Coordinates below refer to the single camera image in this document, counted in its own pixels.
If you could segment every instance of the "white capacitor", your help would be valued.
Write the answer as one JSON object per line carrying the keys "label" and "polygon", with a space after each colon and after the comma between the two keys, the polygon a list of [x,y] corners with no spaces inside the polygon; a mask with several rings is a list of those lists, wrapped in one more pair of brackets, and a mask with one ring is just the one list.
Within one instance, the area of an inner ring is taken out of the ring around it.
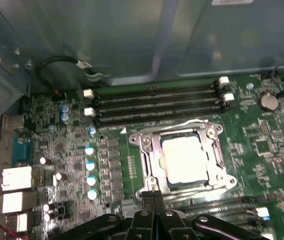
{"label": "white capacitor", "polygon": [[87,192],[87,197],[90,200],[95,200],[98,196],[98,192],[95,189],[91,189]]}
{"label": "white capacitor", "polygon": [[89,186],[93,186],[97,183],[97,179],[95,176],[89,176],[87,179],[86,179],[86,183],[89,185]]}
{"label": "white capacitor", "polygon": [[92,146],[87,146],[84,151],[88,156],[92,156],[95,153],[95,150]]}
{"label": "white capacitor", "polygon": [[87,162],[87,164],[85,164],[85,168],[88,171],[92,171],[93,169],[96,168],[96,164],[93,161],[89,161]]}

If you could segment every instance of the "capacitor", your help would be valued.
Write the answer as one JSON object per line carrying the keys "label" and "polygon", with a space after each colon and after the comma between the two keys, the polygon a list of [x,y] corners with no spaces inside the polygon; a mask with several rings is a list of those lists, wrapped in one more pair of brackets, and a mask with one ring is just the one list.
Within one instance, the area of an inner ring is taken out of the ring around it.
{"label": "capacitor", "polygon": [[54,219],[57,215],[54,212],[46,213],[43,217],[44,221],[48,223],[51,219]]}
{"label": "capacitor", "polygon": [[61,118],[62,122],[64,122],[65,124],[67,124],[67,123],[68,123],[68,120],[69,120],[69,114],[63,112],[63,113],[61,114],[60,118]]}
{"label": "capacitor", "polygon": [[87,179],[86,179],[86,183],[89,185],[89,186],[93,186],[93,185],[95,185],[96,183],[97,183],[97,179],[96,179],[96,177],[95,176],[89,176],[89,177],[87,177]]}
{"label": "capacitor", "polygon": [[50,126],[48,126],[48,131],[49,131],[50,133],[55,133],[57,130],[58,130],[58,128],[57,128],[57,126],[55,126],[55,125],[50,125]]}
{"label": "capacitor", "polygon": [[258,99],[257,104],[260,109],[265,112],[275,111],[279,107],[279,101],[277,97],[274,94],[268,92],[262,93],[262,95]]}
{"label": "capacitor", "polygon": [[42,156],[40,158],[40,164],[42,164],[42,165],[51,165],[52,164],[52,160]]}
{"label": "capacitor", "polygon": [[95,200],[98,196],[98,192],[95,189],[91,189],[87,192],[87,197],[90,200]]}
{"label": "capacitor", "polygon": [[60,181],[60,180],[67,180],[68,179],[68,175],[66,175],[65,173],[60,173],[58,172],[56,175],[56,180]]}
{"label": "capacitor", "polygon": [[95,150],[92,146],[87,146],[84,151],[85,151],[85,154],[88,156],[92,156],[95,153]]}
{"label": "capacitor", "polygon": [[60,110],[62,113],[67,113],[69,111],[69,107],[67,105],[62,105]]}
{"label": "capacitor", "polygon": [[56,205],[54,203],[48,203],[43,205],[43,211],[48,212],[49,210],[54,210]]}
{"label": "capacitor", "polygon": [[93,161],[88,161],[87,164],[85,164],[85,168],[88,171],[93,171],[96,168],[96,164]]}
{"label": "capacitor", "polygon": [[97,133],[97,130],[96,130],[95,127],[90,127],[90,128],[88,129],[88,133],[89,133],[91,136],[94,136],[94,134]]}

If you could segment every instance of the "label sticker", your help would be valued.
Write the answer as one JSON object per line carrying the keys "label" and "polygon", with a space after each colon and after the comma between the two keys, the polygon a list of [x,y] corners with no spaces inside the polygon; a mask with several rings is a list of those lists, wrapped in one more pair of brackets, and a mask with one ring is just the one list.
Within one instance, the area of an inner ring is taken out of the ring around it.
{"label": "label sticker", "polygon": [[251,4],[254,0],[212,0],[212,6]]}

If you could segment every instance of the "blue capacitor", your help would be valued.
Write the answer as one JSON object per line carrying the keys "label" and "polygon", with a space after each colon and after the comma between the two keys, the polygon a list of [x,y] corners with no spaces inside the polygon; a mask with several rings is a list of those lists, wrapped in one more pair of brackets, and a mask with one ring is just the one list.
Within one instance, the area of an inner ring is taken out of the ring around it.
{"label": "blue capacitor", "polygon": [[67,113],[69,111],[69,107],[67,105],[62,105],[60,110],[62,113]]}
{"label": "blue capacitor", "polygon": [[88,133],[89,133],[90,135],[94,135],[94,134],[96,134],[96,132],[97,132],[97,130],[96,130],[95,127],[90,127],[90,128],[88,129]]}
{"label": "blue capacitor", "polygon": [[69,114],[67,113],[62,113],[60,116],[61,120],[65,123],[69,120]]}

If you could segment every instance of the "electrolytic capacitor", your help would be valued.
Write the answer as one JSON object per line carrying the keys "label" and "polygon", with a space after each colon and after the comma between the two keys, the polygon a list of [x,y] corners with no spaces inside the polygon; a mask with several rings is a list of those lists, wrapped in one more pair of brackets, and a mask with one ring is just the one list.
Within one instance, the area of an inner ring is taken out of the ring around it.
{"label": "electrolytic capacitor", "polygon": [[56,175],[56,180],[60,181],[60,180],[67,180],[68,179],[68,175],[66,175],[65,173],[60,173],[58,172]]}
{"label": "electrolytic capacitor", "polygon": [[54,203],[48,203],[43,205],[43,211],[48,212],[49,210],[54,210],[56,205]]}
{"label": "electrolytic capacitor", "polygon": [[98,196],[98,192],[95,189],[91,189],[87,192],[87,197],[90,200],[95,200]]}
{"label": "electrolytic capacitor", "polygon": [[62,113],[67,113],[69,111],[69,107],[67,105],[62,105],[60,110]]}
{"label": "electrolytic capacitor", "polygon": [[88,171],[93,171],[96,168],[96,164],[93,161],[89,161],[85,164],[85,168]]}
{"label": "electrolytic capacitor", "polygon": [[54,212],[47,213],[44,215],[43,219],[46,223],[48,223],[51,219],[54,219],[57,215]]}
{"label": "electrolytic capacitor", "polygon": [[97,178],[95,176],[89,176],[87,179],[86,179],[86,183],[89,185],[89,186],[93,186],[97,183]]}
{"label": "electrolytic capacitor", "polygon": [[68,124],[68,121],[69,121],[69,114],[67,114],[67,113],[64,112],[64,113],[61,114],[60,118],[61,118],[61,121],[62,121],[63,123]]}
{"label": "electrolytic capacitor", "polygon": [[87,146],[84,151],[85,154],[88,156],[93,156],[94,153],[96,152],[92,146]]}
{"label": "electrolytic capacitor", "polygon": [[52,165],[52,160],[42,156],[40,158],[40,164],[42,164],[42,165]]}
{"label": "electrolytic capacitor", "polygon": [[95,127],[90,127],[88,129],[88,133],[91,135],[91,136],[94,136],[96,133],[97,133],[97,130]]}

